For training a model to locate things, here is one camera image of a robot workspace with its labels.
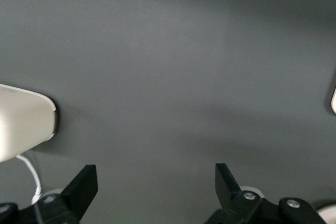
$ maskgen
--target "silver bolt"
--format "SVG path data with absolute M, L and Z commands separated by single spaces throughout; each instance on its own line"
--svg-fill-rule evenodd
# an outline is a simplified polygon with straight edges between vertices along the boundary
M 9 205 L 0 207 L 0 214 L 4 213 L 5 211 L 7 211 L 9 209 Z
M 292 208 L 299 208 L 301 206 L 300 203 L 293 199 L 287 200 L 287 204 Z
M 249 200 L 254 200 L 256 196 L 252 193 L 244 193 L 244 197 Z
M 53 196 L 48 196 L 47 198 L 45 198 L 43 200 L 43 203 L 48 204 L 48 203 L 53 202 L 53 201 L 54 201 L 54 197 Z

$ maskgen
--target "gray surface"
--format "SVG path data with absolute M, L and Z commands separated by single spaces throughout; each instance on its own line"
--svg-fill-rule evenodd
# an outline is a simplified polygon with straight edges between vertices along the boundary
M 82 223 L 202 223 L 214 165 L 271 201 L 336 197 L 336 0 L 0 0 L 0 81 L 59 105 L 46 189 L 96 164 Z M 27 206 L 24 164 L 0 201 Z

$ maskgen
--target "black bracket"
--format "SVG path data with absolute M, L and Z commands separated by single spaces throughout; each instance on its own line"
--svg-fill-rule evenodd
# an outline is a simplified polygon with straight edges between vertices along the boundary
M 302 199 L 283 198 L 277 206 L 252 191 L 241 191 L 226 164 L 216 164 L 216 193 L 222 209 L 205 224 L 326 224 Z
M 78 224 L 97 191 L 96 166 L 86 165 L 60 194 L 22 210 L 15 203 L 0 204 L 0 224 Z

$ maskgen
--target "white cable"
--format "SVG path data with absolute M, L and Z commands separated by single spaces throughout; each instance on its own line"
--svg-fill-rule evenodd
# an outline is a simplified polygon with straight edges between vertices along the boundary
M 31 199 L 31 203 L 33 205 L 40 199 L 40 197 L 42 195 L 42 186 L 41 186 L 40 178 L 38 177 L 38 174 L 37 174 L 34 166 L 29 161 L 29 159 L 27 159 L 26 157 L 24 157 L 22 155 L 17 155 L 16 158 L 25 162 L 25 164 L 27 165 L 28 169 L 30 170 L 30 172 L 32 173 L 32 175 L 34 177 L 34 180 L 35 180 L 35 183 L 36 183 L 36 189 L 35 189 L 35 195 Z

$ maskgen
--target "white edge object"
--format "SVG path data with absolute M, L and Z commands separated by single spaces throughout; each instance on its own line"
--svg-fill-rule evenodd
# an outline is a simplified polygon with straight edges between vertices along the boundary
M 336 204 L 322 207 L 317 212 L 327 224 L 336 223 Z
M 331 99 L 331 108 L 333 110 L 333 112 L 336 114 L 336 90 L 335 93 Z
M 0 162 L 49 140 L 56 106 L 45 95 L 0 84 Z

